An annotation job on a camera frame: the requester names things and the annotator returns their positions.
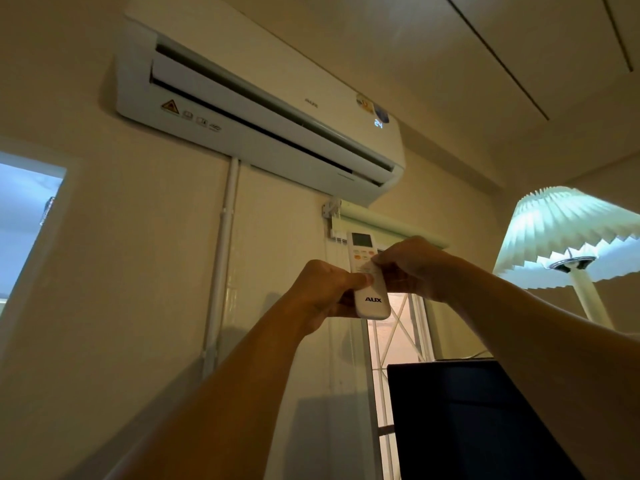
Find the person's right hand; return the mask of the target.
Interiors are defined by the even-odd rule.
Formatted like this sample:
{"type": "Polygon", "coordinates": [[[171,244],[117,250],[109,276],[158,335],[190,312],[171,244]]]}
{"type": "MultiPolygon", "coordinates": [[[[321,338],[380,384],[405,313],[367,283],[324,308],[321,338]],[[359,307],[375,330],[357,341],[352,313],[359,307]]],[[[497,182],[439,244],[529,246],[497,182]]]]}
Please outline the person's right hand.
{"type": "Polygon", "coordinates": [[[386,282],[390,292],[415,294],[437,303],[446,303],[451,270],[457,257],[414,236],[393,244],[373,257],[397,264],[397,281],[386,282]]]}

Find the person's left hand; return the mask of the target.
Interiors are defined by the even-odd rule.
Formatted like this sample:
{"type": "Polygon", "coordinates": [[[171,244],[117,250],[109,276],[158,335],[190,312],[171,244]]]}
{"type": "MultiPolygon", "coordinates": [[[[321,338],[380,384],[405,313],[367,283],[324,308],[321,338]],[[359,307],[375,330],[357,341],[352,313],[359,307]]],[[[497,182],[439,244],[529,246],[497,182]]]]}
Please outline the person's left hand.
{"type": "Polygon", "coordinates": [[[358,317],[354,292],[341,293],[343,272],[348,271],[322,260],[311,260],[285,293],[286,314],[303,336],[318,330],[328,317],[358,317]]]}

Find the white air conditioner remote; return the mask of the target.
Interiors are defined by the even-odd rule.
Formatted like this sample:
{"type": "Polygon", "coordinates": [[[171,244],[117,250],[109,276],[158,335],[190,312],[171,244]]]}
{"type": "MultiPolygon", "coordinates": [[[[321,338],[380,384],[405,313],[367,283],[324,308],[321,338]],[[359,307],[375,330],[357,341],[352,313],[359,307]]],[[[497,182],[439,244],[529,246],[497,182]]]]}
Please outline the white air conditioner remote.
{"type": "Polygon", "coordinates": [[[347,232],[349,265],[352,273],[371,277],[370,286],[354,292],[357,316],[369,321],[384,321],[391,314],[387,286],[379,266],[372,261],[378,250],[368,233],[347,232]]]}

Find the person's right forearm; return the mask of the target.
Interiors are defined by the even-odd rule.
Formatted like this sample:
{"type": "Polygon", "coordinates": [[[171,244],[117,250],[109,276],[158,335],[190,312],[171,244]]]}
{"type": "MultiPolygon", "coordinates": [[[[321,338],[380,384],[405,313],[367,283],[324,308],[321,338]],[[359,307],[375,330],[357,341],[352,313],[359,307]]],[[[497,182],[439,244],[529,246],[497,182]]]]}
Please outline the person's right forearm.
{"type": "Polygon", "coordinates": [[[434,281],[587,480],[640,480],[640,341],[459,258],[434,281]]]}

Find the person's left forearm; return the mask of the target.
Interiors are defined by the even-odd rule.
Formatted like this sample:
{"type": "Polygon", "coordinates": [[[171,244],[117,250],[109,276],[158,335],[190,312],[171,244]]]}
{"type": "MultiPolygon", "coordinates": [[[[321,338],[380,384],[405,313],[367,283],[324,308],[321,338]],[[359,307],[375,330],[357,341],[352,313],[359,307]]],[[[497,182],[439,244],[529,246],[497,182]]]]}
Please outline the person's left forearm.
{"type": "Polygon", "coordinates": [[[263,480],[294,356],[321,315],[281,298],[105,480],[263,480]]]}

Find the white roller blind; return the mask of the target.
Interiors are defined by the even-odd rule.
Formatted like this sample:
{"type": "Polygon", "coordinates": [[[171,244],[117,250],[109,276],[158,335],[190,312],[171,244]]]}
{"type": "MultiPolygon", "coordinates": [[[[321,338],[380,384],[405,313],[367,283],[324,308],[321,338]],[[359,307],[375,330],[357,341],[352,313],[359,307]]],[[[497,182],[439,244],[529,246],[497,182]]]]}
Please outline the white roller blind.
{"type": "Polygon", "coordinates": [[[329,222],[330,238],[347,243],[348,233],[367,233],[379,250],[384,250],[405,239],[420,236],[441,250],[450,244],[440,236],[418,226],[366,209],[357,204],[331,198],[322,206],[322,216],[329,222]]]}

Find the window with white grille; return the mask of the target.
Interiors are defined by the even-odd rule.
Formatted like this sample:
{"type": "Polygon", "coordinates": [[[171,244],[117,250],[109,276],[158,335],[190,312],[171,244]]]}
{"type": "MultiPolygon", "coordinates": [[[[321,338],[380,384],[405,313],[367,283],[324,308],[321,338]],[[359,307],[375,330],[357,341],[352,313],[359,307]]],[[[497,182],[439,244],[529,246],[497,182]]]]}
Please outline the window with white grille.
{"type": "Polygon", "coordinates": [[[407,293],[390,293],[391,314],[385,320],[367,322],[373,391],[383,480],[401,480],[388,367],[394,364],[428,362],[433,357],[424,306],[407,293]]]}

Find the white pipe cover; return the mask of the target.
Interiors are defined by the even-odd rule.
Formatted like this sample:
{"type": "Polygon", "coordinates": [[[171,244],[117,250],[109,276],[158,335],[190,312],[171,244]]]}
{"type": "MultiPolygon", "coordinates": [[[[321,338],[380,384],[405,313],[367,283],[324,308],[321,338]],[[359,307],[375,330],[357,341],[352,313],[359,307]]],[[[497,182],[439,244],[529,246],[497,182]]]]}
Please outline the white pipe cover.
{"type": "Polygon", "coordinates": [[[209,314],[207,316],[206,335],[202,352],[202,380],[206,379],[215,369],[218,356],[218,338],[225,310],[228,261],[240,167],[241,161],[235,157],[231,158],[216,242],[209,314]]]}

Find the black monitor screen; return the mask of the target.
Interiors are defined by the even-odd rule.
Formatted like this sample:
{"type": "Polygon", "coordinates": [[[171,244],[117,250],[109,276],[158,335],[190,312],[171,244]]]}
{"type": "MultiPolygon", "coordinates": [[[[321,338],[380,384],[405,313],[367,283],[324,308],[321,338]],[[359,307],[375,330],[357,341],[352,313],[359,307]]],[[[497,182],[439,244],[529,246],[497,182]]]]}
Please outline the black monitor screen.
{"type": "Polygon", "coordinates": [[[585,480],[494,359],[387,368],[401,480],[585,480]]]}

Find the pleated white lamp shade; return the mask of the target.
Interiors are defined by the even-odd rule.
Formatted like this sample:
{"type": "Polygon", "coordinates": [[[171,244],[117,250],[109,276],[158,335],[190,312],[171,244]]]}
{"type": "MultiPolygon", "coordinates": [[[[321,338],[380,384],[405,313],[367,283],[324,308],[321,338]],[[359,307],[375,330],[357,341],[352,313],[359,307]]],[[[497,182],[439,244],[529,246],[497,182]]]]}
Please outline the pleated white lamp shade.
{"type": "Polygon", "coordinates": [[[640,214],[563,186],[523,197],[493,273],[523,289],[566,287],[569,260],[586,260],[594,282],[640,273],[640,214]]]}

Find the white lamp pole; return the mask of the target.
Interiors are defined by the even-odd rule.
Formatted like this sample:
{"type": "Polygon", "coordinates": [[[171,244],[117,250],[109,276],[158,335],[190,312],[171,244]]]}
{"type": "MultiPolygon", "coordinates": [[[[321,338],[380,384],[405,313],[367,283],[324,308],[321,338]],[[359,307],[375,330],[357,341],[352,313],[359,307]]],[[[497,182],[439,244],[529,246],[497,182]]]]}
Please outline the white lamp pole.
{"type": "Polygon", "coordinates": [[[587,270],[572,267],[568,275],[588,320],[614,330],[612,320],[587,270]]]}

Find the white wall air conditioner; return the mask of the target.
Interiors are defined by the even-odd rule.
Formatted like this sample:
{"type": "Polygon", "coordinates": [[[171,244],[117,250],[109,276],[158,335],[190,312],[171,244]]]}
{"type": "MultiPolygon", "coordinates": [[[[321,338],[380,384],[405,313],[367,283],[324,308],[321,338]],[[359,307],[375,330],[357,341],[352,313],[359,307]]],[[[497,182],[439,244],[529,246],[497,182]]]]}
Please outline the white wall air conditioner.
{"type": "Polygon", "coordinates": [[[116,110],[367,207],[406,168],[398,121],[222,0],[129,0],[116,110]]]}

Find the wall opening window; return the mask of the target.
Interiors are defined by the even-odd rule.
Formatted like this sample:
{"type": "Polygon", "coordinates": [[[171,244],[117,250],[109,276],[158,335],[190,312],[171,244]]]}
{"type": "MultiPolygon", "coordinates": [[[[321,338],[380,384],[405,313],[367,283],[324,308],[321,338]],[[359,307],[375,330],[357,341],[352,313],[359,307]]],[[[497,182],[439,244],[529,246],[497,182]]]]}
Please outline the wall opening window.
{"type": "Polygon", "coordinates": [[[64,167],[0,151],[0,316],[66,173],[64,167]]]}

